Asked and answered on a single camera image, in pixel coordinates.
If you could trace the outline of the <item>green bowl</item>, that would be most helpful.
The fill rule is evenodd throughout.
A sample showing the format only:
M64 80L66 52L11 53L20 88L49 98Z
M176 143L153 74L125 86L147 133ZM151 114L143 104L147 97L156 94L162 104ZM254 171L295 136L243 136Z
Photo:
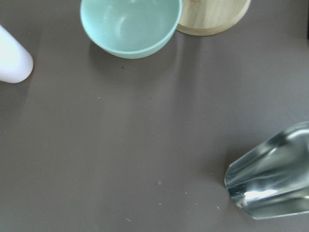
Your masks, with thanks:
M170 41L182 8L180 0L83 0L80 19L98 47L117 57L137 59Z

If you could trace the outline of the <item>wooden cup tree stand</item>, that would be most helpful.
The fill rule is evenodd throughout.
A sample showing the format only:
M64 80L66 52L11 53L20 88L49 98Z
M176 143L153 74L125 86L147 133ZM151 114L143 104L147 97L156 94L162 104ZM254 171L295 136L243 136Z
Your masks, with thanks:
M184 0L177 31L210 36L236 25L247 13L250 0Z

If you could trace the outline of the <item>metal scoop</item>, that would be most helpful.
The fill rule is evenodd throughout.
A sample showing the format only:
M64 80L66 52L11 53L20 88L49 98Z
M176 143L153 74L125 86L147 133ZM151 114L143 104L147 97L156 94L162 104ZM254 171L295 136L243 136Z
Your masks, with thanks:
M308 122L286 128L231 163L224 183L235 205L253 219L308 213Z

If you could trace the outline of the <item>pink cup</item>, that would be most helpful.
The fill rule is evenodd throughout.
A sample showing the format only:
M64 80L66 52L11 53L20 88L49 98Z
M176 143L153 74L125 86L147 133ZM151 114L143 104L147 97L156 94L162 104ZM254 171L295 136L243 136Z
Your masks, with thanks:
M33 70L31 54L3 27L0 26L0 80L19 83Z

